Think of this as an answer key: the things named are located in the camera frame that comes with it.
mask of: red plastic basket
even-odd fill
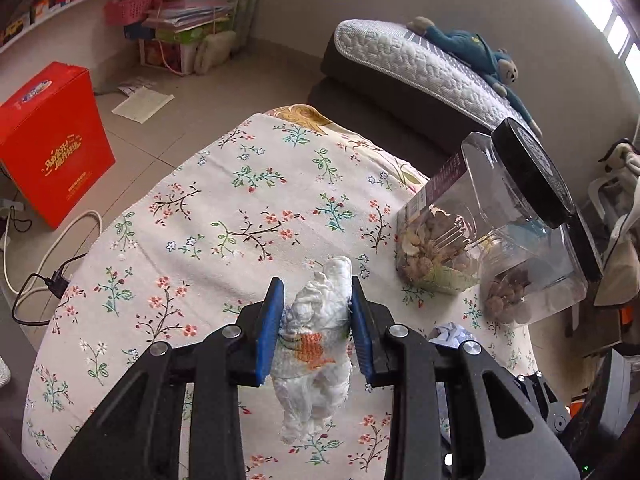
[[[153,0],[120,0],[104,6],[104,18],[107,25],[131,25],[146,16]]]

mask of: floral tablecloth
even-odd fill
[[[472,288],[459,297],[400,281],[395,214],[426,181],[408,163],[304,105],[256,114],[193,155],[99,237],[42,341],[22,452],[48,478],[78,429],[156,340],[200,341],[260,301],[272,276],[286,301],[327,258],[351,258],[366,296],[428,334],[454,321],[513,373],[536,369],[527,328],[489,322]],[[286,446],[270,380],[241,388],[250,480],[381,479],[391,388],[371,390],[354,360],[347,406],[317,438]],[[188,390],[183,419],[191,416]],[[180,478],[188,471],[184,439]]]

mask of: black lid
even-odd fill
[[[566,222],[566,227],[584,277],[588,282],[599,282],[603,273],[602,259],[596,249],[589,226],[585,223],[578,208],[575,208],[575,215]]]
[[[505,169],[545,224],[556,229],[574,215],[569,189],[532,134],[507,117],[491,140]]]

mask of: green leaf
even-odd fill
[[[411,173],[407,173],[406,171],[403,171],[402,175],[405,177],[405,179],[407,179],[412,184],[420,185],[420,181],[417,178],[415,178]]]

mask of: clear plastic container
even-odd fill
[[[491,136],[470,134],[398,213],[396,267],[406,281],[437,292],[479,283],[485,314],[514,326],[585,297],[582,267],[599,279],[587,238],[558,170],[507,119]]]

